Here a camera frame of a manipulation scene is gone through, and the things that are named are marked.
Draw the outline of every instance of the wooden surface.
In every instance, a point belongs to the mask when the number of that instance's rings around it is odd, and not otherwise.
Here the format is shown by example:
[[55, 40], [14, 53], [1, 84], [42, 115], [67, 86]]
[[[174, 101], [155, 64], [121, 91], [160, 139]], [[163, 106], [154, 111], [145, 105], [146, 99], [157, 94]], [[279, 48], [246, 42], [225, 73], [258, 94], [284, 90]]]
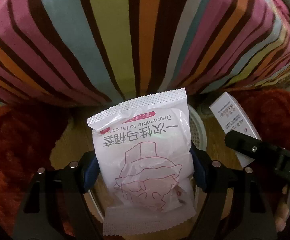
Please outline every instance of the wooden surface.
[[[78, 161], [85, 152], [93, 150], [92, 131], [87, 126], [86, 119], [102, 110], [101, 108], [96, 109], [95, 107], [71, 109], [72, 118], [69, 120], [69, 125], [64, 131], [61, 139], [57, 141], [56, 147], [53, 149], [50, 157], [51, 163], [55, 169], [62, 169], [69, 162]], [[225, 134], [217, 120], [214, 117], [201, 117], [206, 129], [207, 153], [211, 159], [222, 162], [228, 168], [242, 169], [234, 151], [225, 146]], [[106, 187], [101, 178], [97, 180], [94, 190], [104, 209], [112, 203], [112, 199], [108, 196]], [[199, 197], [198, 212], [204, 202], [205, 194], [202, 193]], [[223, 217], [229, 213], [231, 197], [232, 191], [229, 189]], [[97, 219], [100, 219], [88, 194], [85, 194], [85, 199], [91, 213]], [[124, 236], [124, 238], [127, 240], [177, 240], [188, 236], [194, 221], [195, 217], [168, 230], [143, 235]]]

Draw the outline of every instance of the pink label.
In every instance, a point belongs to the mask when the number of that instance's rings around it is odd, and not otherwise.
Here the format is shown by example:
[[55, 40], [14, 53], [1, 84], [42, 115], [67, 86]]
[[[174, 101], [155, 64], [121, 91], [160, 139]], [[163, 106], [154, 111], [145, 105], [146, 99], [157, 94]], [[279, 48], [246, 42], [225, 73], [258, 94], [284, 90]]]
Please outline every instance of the pink label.
[[123, 122], [123, 123], [133, 122], [133, 121], [137, 121], [137, 120], [141, 120], [141, 119], [146, 119], [146, 118], [152, 117], [154, 115], [155, 115], [155, 112], [154, 111], [149, 112], [149, 113], [145, 113], [145, 114], [139, 114], [137, 116], [134, 116], [131, 119], [128, 119], [126, 122]]
[[105, 128], [104, 130], [101, 130], [100, 133], [101, 134], [105, 134], [110, 130], [110, 127]]

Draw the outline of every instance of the disposable toilet seat cover package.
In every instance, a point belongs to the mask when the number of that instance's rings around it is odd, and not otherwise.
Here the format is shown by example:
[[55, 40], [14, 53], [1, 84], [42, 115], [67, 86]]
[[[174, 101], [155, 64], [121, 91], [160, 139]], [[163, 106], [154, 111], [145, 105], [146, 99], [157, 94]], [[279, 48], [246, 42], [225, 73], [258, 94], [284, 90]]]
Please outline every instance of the disposable toilet seat cover package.
[[133, 235], [193, 217], [194, 172], [185, 89], [120, 103], [87, 119], [101, 174], [115, 204], [104, 235]]

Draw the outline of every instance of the white box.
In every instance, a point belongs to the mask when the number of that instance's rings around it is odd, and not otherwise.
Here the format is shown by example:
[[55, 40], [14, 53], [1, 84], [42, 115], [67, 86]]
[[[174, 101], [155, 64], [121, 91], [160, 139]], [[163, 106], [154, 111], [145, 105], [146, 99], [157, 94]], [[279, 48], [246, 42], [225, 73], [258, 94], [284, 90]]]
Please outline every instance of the white box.
[[[209, 108], [225, 133], [235, 130], [256, 139], [261, 139], [242, 107], [227, 92], [224, 92]], [[236, 156], [243, 168], [254, 161], [253, 158], [239, 152], [236, 152]]]

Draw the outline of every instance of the metal screw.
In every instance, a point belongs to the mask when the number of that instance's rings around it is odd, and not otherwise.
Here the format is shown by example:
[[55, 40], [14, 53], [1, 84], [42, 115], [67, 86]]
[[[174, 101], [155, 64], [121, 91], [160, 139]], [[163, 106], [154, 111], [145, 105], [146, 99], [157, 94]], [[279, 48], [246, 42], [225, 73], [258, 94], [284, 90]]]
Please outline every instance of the metal screw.
[[69, 166], [70, 166], [71, 168], [76, 168], [76, 167], [78, 166], [78, 162], [71, 162], [71, 163], [69, 164]]
[[37, 173], [38, 174], [43, 174], [45, 172], [45, 168], [39, 168], [38, 170], [37, 170]]
[[213, 161], [212, 162], [212, 165], [215, 167], [215, 168], [219, 168], [221, 166], [221, 163], [219, 161]]
[[250, 168], [250, 167], [247, 167], [247, 168], [245, 169], [245, 171], [246, 171], [248, 174], [251, 174], [251, 173], [253, 172], [253, 169]]

